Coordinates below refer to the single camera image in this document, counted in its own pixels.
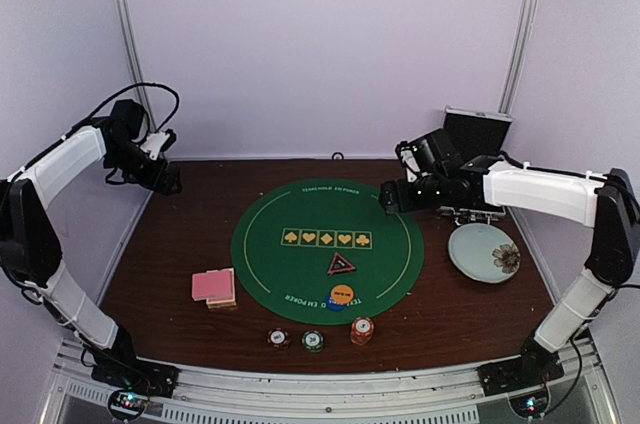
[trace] white plate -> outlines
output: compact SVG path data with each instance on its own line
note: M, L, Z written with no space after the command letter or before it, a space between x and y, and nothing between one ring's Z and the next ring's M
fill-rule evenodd
M453 231L449 257L465 276L488 284L504 282L520 268L513 240L487 224L466 224Z

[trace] wire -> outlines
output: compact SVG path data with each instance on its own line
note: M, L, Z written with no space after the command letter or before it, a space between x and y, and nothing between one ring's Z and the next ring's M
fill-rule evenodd
M29 304L33 304L34 306L41 306L43 304L42 294L40 294L36 289L20 289L20 295L24 297Z
M156 386L153 386L153 385L151 384L151 381L149 380L149 378L147 377L147 375L146 375L144 372L142 372L142 371L140 371L140 370L136 369L135 367L131 367L131 366L129 366L128 364L125 364L124 362L122 362L121 360L119 360L119 359L117 359L117 358L115 358L115 357L113 357L113 356L110 356L109 354L107 354L106 352L104 352L102 349L100 349L99 347L97 347L95 344L93 344L89 339L87 339L86 337L84 337L82 334L78 333L78 336L80 337L80 339L82 339L82 340L85 342L85 345L86 345L87 347L89 347L89 348L93 349L94 351L97 351L97 352L98 352L100 355L102 355L103 357L105 357L105 358L109 359L110 361L115 362L116 364L118 364L118 365L120 365L120 366L124 367L125 369L129 369L130 371L132 371L132 372L136 373L138 376L140 376L140 378L141 378L141 379L140 379L140 381L138 381L138 382L141 382L142 380L147 381L147 384L149 385L149 390L154 389L154 388L156 387Z
M621 284L616 289L640 289L640 284Z
M524 164L519 162L519 161L517 161L517 160L515 160L506 151L500 151L498 153L498 155L504 157L504 160L507 161L512 166L517 167L519 169L524 169ZM623 186L623 185L611 180L610 176L608 174L605 174L605 177L602 178L602 177L598 177L598 176L587 176L586 174L581 174L579 172L563 171L563 170L559 170L559 169L546 169L544 167L529 166L529 167L527 167L527 169L530 170L530 171L539 171L539 172L546 172L546 173L549 173L549 174L559 174L559 175L562 175L562 176L577 177L577 178L580 178L580 179L589 179L589 180L592 180L592 181L603 182L606 185L609 185L611 187L615 187L618 191L620 191L621 194L624 194L629 199L629 201L631 202L633 207L635 207L635 210L636 210L636 212L638 214L638 216L635 219L635 222L636 223L640 223L640 203L638 203L638 200L636 199L636 196L633 194L633 192L631 192L625 186Z
M146 141L147 137L149 137L149 134L151 134L151 119L149 118L149 113L144 108L142 110L144 111L143 116L144 116L144 123L145 123L145 133L144 133L144 136L142 136L137 141L132 141L136 146L139 146L144 141Z
M104 182L106 182L107 184L111 185L111 186L123 186L124 184L126 184L126 181L114 181L111 178L116 174L116 172L118 172L118 168L114 167L113 170L107 174L106 176L104 176Z
M80 363L84 366L84 367L90 367L90 368L94 368L97 367L96 364L87 364L86 362L84 362L84 357L87 355L87 351L89 351L89 348L85 347L82 350L82 354L80 354Z
M162 123L156 128L156 131L160 131L171 119L173 119L173 116L175 116L176 112L178 112L178 109L180 108L180 96L176 91L171 89L169 86L165 86L164 84L158 84L156 82L137 82L135 84L131 84L129 86L123 87L118 92L111 94L104 101L98 104L98 106L93 111L91 111L87 117L85 117L81 121L78 121L78 123L76 123L76 126L84 125L84 123L86 123L89 119L92 119L98 112L100 112L107 104L113 101L116 97L120 97L125 92L129 92L132 89L137 89L138 87L156 87L158 89L167 91L169 94L171 94L175 98L175 103L173 105L172 111L165 118L165 120L162 121Z
M576 374L576 378L573 380L573 383L571 384L571 386L569 387L569 390L567 390L567 392L565 393L564 396L562 396L562 399L560 399L558 401L558 403L553 406L551 409L549 409L548 411L546 411L544 413L544 416L548 416L549 414L551 414L552 412L555 412L562 404L565 403L565 401L569 398L569 396L571 395L571 393L573 392L573 390L576 388L576 386L578 385L578 381L580 381L580 377L582 375L582 355L580 354L580 350L578 349L578 346L576 346L576 342L575 342L575 334L574 336L569 340L569 342L571 343L571 346L573 347L573 349L576 351L576 354L578 355L578 373Z

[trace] stack of poker chips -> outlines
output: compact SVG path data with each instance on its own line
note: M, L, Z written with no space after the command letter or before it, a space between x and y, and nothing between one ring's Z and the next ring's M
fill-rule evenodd
M347 306L341 306L336 301L334 301L331 297L331 294L327 294L324 303L326 304L327 309L329 309L330 311L343 311L347 308Z
M351 342L364 346L373 337L373 321L368 317L359 317L351 324Z
M307 331L302 336L302 347L307 352L318 353L324 348L324 338L318 331Z
M291 337L287 331L276 327L272 331L269 331L267 342L275 349L286 349L289 347L289 344L291 344Z

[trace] round green mat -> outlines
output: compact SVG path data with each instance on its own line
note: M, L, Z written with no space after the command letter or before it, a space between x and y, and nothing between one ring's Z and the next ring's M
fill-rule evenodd
M424 241L410 217L384 214L376 188L316 179L251 206L231 253L236 276L261 305L294 321L338 325L380 314L406 296L422 269ZM356 270L329 275L335 259ZM325 298L338 284L350 286L355 299L336 312Z

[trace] wooden table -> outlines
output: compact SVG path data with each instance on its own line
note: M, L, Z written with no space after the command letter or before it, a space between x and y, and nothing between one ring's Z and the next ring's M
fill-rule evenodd
M242 161L181 163L184 190L155 195L144 212L102 304L133 335L141 357L242 371L350 373L423 369L506 357L551 309L551 301L510 217L497 227L522 251L522 265L506 283L462 275L447 254L455 225L435 212L414 215L426 261L411 295L377 316L364 347L351 344L348 326L318 327L325 349L300 345L309 326L283 319L256 303L236 282L236 309L208 310L191 300L191 275L231 266L236 223L261 195L292 181L353 179L373 186L402 177L395 161ZM292 345L266 343L283 327Z

